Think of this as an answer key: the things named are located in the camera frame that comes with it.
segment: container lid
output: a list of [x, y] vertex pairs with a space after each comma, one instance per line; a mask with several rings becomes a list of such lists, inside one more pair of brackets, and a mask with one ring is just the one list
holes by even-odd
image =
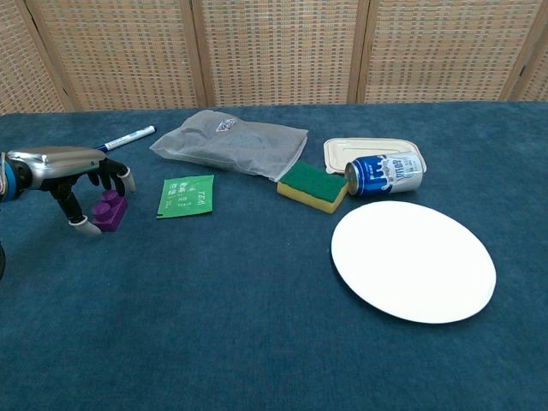
[[327, 140], [324, 143], [325, 170], [330, 174], [344, 174], [346, 164], [358, 157], [397, 152], [414, 152], [420, 159], [423, 172], [426, 173], [425, 159], [420, 154], [419, 147], [411, 141], [367, 137]]

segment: robot finger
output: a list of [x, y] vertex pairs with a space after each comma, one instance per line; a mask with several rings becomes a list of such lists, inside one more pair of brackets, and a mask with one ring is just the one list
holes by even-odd
[[131, 193], [134, 193], [135, 192], [134, 175], [131, 173], [131, 170], [129, 169], [129, 167], [127, 167], [127, 169], [128, 169], [128, 171], [125, 174], [123, 174], [123, 175], [117, 174], [117, 176], [119, 176], [122, 179], [123, 185], [126, 186], [126, 188]]
[[126, 188], [123, 185], [122, 179], [116, 175], [111, 176], [112, 181], [114, 182], [114, 187], [116, 187], [116, 192], [118, 195], [123, 196], [126, 193]]
[[106, 173], [99, 173], [99, 177], [101, 178], [101, 183], [103, 184], [104, 189], [111, 190], [112, 184], [110, 183], [110, 176]]
[[72, 183], [69, 179], [56, 182], [50, 189], [51, 196], [57, 200], [57, 203], [65, 213], [69, 220], [68, 223], [80, 232], [98, 235], [101, 230], [96, 225], [93, 225], [87, 216], [82, 214], [82, 209], [78, 200], [71, 190]]
[[99, 176], [97, 173], [87, 173], [87, 177], [94, 186], [99, 185]]

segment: wooden frame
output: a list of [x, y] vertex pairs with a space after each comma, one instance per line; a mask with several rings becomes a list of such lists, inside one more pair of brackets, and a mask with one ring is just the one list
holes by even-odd
[[[18, 7], [24, 8], [25, 5], [20, 5], [20, 3], [23, 3], [22, 0], [17, 1]], [[37, 7], [37, 5], [35, 4], [35, 0], [26, 0], [26, 4], [27, 7], [25, 8], [25, 13], [23, 13], [22, 11], [21, 13], [23, 15], [27, 15], [28, 21], [31, 25], [33, 24], [32, 21], [34, 21], [34, 24], [38, 29], [38, 33], [36, 33], [36, 35], [40, 37], [40, 44], [42, 44], [43, 42], [42, 48], [44, 48], [44, 55], [40, 53], [40, 56], [42, 57], [42, 60], [45, 62], [45, 64], [48, 64], [47, 62], [50, 62], [50, 67], [52, 70], [52, 80], [54, 85], [61, 83], [60, 87], [62, 88], [63, 94], [66, 95], [66, 99], [71, 105], [71, 110], [82, 110], [81, 103], [76, 96], [76, 92], [74, 91], [70, 78], [64, 70], [61, 57], [59, 56], [55, 44], [45, 27], [44, 18], [42, 17], [39, 7]]]
[[182, 14], [182, 24], [184, 26], [185, 43], [188, 48], [188, 58], [190, 59], [190, 71], [192, 73], [192, 82], [198, 106], [210, 105], [204, 87], [204, 76], [200, 58], [200, 49], [198, 46], [198, 35], [194, 24], [194, 11], [192, 0], [179, 0]]
[[521, 46], [520, 54], [515, 60], [514, 67], [508, 75], [508, 79], [500, 92], [499, 100], [519, 99], [525, 92], [525, 88], [531, 75], [532, 67], [538, 59], [539, 49], [545, 47], [548, 37], [546, 36], [546, 25], [548, 24], [548, 0], [540, 5], [539, 12], [535, 18], [529, 33]]
[[377, 25], [377, 11], [378, 0], [369, 0], [366, 33], [363, 40], [360, 62], [360, 78], [356, 90], [356, 103], [363, 103], [366, 96], [367, 74], [369, 71], [369, 59], [371, 58], [373, 38], [375, 36], [375, 26]]
[[356, 33], [354, 36], [354, 47], [352, 49], [352, 60], [350, 65], [350, 76], [348, 78], [347, 103], [358, 103], [358, 85], [360, 83], [361, 61], [364, 54], [364, 41], [366, 37], [367, 14], [371, 2], [374, 0], [359, 0], [356, 17]]
[[216, 103], [215, 90], [213, 88], [213, 74], [209, 58], [209, 47], [206, 39], [206, 24], [201, 0], [190, 0], [190, 7], [193, 11], [194, 31], [198, 56], [200, 59], [201, 79], [205, 90], [206, 105], [213, 106]]

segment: white marker pen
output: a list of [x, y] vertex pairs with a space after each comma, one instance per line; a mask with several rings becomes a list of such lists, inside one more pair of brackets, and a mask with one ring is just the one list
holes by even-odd
[[124, 135], [119, 139], [104, 143], [102, 146], [96, 148], [102, 152], [109, 152], [110, 150], [114, 150], [119, 146], [131, 143], [132, 141], [138, 140], [142, 137], [146, 137], [147, 135], [150, 135], [152, 133], [156, 133], [156, 129], [154, 128], [154, 126], [148, 126], [147, 128], [143, 128], [142, 130], [133, 131], [133, 133], [131, 134]]

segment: paper plate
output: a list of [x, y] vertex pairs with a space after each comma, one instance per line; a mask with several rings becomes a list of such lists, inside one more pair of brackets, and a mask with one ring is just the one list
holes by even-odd
[[356, 160], [358, 157], [392, 154], [395, 152], [414, 152], [417, 154], [422, 163], [422, 170], [426, 173], [425, 159], [420, 154], [419, 147], [411, 141], [365, 137], [327, 140], [324, 143], [325, 170], [330, 174], [344, 174], [346, 164]]
[[376, 308], [410, 321], [466, 319], [487, 305], [497, 276], [480, 240], [430, 208], [379, 201], [347, 214], [331, 240], [344, 282]]

